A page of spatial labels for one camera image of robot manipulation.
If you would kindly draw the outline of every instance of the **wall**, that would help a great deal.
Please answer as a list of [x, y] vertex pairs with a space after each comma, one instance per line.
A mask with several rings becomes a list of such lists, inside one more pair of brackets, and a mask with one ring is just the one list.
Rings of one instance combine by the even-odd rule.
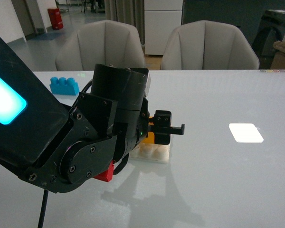
[[6, 43], [24, 38], [11, 0], [0, 0], [0, 37]]
[[185, 0], [184, 24], [212, 20], [241, 26], [252, 44], [265, 10], [285, 9], [285, 0]]
[[37, 0], [40, 14], [45, 28], [51, 27], [51, 21], [48, 16], [48, 8], [56, 8], [55, 0]]
[[36, 0], [26, 0], [34, 26], [36, 29], [45, 29], [42, 21], [42, 17], [40, 14], [39, 6]]

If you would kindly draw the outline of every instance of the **white table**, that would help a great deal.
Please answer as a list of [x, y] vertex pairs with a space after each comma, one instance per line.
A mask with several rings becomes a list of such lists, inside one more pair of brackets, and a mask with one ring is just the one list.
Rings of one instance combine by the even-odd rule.
[[[73, 76], [82, 89], [92, 72]], [[285, 228], [285, 73], [152, 71], [149, 111], [172, 111], [169, 164], [129, 161], [110, 183], [49, 194], [45, 228]], [[57, 96], [70, 103], [67, 96]], [[252, 123], [262, 143], [238, 143]], [[37, 227], [43, 190], [0, 166], [0, 228]]]

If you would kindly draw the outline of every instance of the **screw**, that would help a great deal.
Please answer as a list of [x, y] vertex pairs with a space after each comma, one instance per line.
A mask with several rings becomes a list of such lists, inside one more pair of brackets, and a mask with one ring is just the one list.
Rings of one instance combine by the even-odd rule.
[[75, 171], [75, 169], [76, 169], [76, 166], [72, 166], [71, 168], [70, 168], [70, 173], [73, 173], [74, 171]]
[[29, 181], [34, 181], [34, 180], [36, 180], [36, 178], [37, 178], [37, 174], [33, 173], [33, 174], [31, 174], [31, 175], [29, 176], [28, 180], [29, 180]]
[[81, 115], [80, 113], [78, 113], [78, 114], [76, 115], [76, 119], [77, 119], [77, 120], [81, 120], [81, 118], [82, 118], [82, 115]]
[[56, 182], [56, 180], [57, 180], [57, 177], [56, 177], [56, 176], [52, 177], [52, 179], [51, 179], [51, 183], [55, 183], [55, 182]]

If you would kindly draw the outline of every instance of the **beige chair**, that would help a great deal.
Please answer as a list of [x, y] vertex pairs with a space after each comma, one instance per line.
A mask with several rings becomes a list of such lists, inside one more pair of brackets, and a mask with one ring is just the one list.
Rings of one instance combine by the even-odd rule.
[[162, 70], [258, 69], [259, 60], [235, 26], [201, 20], [170, 35]]
[[145, 67], [137, 29], [104, 20], [83, 25], [66, 41], [56, 57], [58, 71], [94, 70], [95, 64]]

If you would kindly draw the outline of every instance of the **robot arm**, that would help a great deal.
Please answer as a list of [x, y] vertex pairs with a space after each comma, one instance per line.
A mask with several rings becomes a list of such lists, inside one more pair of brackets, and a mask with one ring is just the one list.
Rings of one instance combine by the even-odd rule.
[[96, 65], [93, 82], [71, 107], [62, 105], [0, 38], [0, 164], [43, 189], [69, 192], [123, 160], [117, 173], [148, 132], [169, 144], [184, 124], [171, 127], [168, 111], [149, 118], [147, 82], [147, 69]]

